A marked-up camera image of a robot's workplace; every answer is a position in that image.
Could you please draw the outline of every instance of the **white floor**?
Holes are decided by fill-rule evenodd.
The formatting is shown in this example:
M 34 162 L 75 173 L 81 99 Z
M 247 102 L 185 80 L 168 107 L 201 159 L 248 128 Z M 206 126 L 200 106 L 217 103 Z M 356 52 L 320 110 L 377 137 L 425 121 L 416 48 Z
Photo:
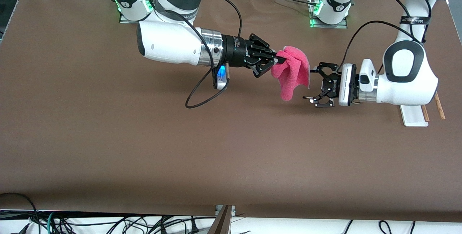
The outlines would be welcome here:
M 189 216 L 179 216 L 176 218 L 190 218 Z M 74 224 L 94 224 L 99 222 L 114 222 L 120 220 L 120 217 L 111 218 L 77 218 L 70 219 L 69 223 Z M 160 217 L 145 218 L 149 225 L 156 223 Z M 231 224 L 231 234 L 242 234 L 250 231 L 250 234 L 343 234 L 348 220 L 314 220 L 314 219 L 274 219 L 274 218 L 240 218 L 235 217 Z M 0 234 L 18 233 L 28 220 L 10 220 L 0 221 Z M 199 229 L 206 229 L 212 225 L 213 219 L 197 220 L 196 224 Z M 411 229 L 410 221 L 388 221 L 393 234 L 409 234 Z M 113 224 L 81 227 L 74 226 L 73 229 L 77 234 L 104 234 Z M 120 224 L 113 234 L 120 234 L 123 231 L 124 224 Z M 187 222 L 188 233 L 191 229 L 190 222 Z M 183 234 L 184 224 L 178 223 L 175 226 L 166 229 L 168 234 Z M 127 234 L 142 234 L 140 229 L 130 228 Z M 462 223 L 448 222 L 420 222 L 418 221 L 414 228 L 414 234 L 461 234 Z M 36 224 L 31 224 L 27 234 L 38 234 Z M 378 227 L 378 221 L 361 221 L 355 220 L 351 225 L 348 234 L 381 234 Z

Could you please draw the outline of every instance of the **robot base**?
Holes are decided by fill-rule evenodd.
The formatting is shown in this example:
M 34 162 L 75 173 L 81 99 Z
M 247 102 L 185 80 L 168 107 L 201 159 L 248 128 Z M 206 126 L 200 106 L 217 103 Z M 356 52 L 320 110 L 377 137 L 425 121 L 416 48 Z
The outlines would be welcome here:
M 316 3 L 315 0 L 307 0 L 308 2 Z M 326 24 L 322 22 L 316 15 L 313 14 L 315 6 L 308 5 L 308 11 L 310 12 L 310 27 L 320 27 L 320 28 L 347 28 L 347 19 L 343 20 L 338 24 Z
M 162 21 L 161 19 L 159 19 L 156 14 L 154 13 L 154 10 L 149 14 L 149 16 L 145 19 L 145 20 L 149 20 L 149 21 Z M 122 13 L 119 12 L 119 23 L 121 24 L 137 24 L 138 22 L 137 21 L 131 21 L 131 20 L 127 20 L 123 15 Z

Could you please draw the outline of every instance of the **silver metal joint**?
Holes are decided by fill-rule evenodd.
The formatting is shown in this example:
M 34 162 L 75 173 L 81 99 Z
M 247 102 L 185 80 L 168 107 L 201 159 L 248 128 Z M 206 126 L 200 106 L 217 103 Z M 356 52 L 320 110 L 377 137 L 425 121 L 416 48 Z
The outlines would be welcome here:
M 374 78 L 374 86 L 371 92 L 363 92 L 361 88 L 359 88 L 358 92 L 358 99 L 363 102 L 377 102 L 377 88 L 378 88 L 378 77 L 379 75 L 376 74 Z
M 223 54 L 223 39 L 221 38 L 221 33 L 216 30 L 201 28 L 201 34 L 207 46 L 212 53 L 213 66 L 216 67 L 220 62 L 221 55 Z M 201 66 L 210 66 L 210 56 L 205 48 L 205 45 L 201 46 L 201 55 L 199 57 L 199 62 L 197 65 Z

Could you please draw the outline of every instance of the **metal frame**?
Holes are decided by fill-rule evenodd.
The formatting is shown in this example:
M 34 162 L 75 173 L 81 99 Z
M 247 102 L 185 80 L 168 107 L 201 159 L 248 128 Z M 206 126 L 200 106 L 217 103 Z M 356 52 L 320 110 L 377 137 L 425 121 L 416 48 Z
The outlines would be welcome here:
M 218 216 L 213 221 L 212 226 L 208 230 L 207 234 L 229 234 L 231 217 L 235 213 L 233 206 L 221 206 L 218 209 Z
M 14 5 L 13 12 L 11 12 L 10 19 L 8 20 L 8 23 L 6 24 L 5 31 L 3 32 L 2 37 L 0 37 L 0 44 L 1 44 L 2 41 L 3 41 L 3 37 L 5 36 L 6 31 L 8 30 L 8 26 L 10 25 L 11 19 L 13 18 L 13 14 L 14 14 L 14 12 L 15 12 L 15 10 L 16 10 L 16 7 L 18 7 L 18 3 L 19 3 L 19 0 L 16 0 L 16 4 Z

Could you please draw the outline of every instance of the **brown table surface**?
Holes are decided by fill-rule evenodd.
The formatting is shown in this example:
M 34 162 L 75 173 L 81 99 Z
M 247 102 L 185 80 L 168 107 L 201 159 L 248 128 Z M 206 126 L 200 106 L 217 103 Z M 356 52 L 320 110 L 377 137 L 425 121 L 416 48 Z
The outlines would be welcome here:
M 363 23 L 402 13 L 393 0 L 354 0 L 348 29 L 318 29 L 303 4 L 231 1 L 244 37 L 298 47 L 312 66 L 339 63 Z M 315 109 L 301 97 L 319 93 L 319 75 L 285 102 L 270 74 L 243 68 L 189 110 L 206 68 L 142 57 L 136 26 L 119 24 L 110 0 L 20 0 L 0 46 L 0 191 L 54 210 L 197 215 L 235 204 L 246 216 L 460 221 L 462 47 L 446 2 L 433 13 L 426 51 L 447 119 L 431 103 L 429 127 L 406 128 L 388 104 Z M 203 0 L 195 26 L 235 35 L 237 21 L 226 2 Z M 396 34 L 369 25 L 347 62 L 378 68 Z M 206 80 L 193 102 L 214 92 Z

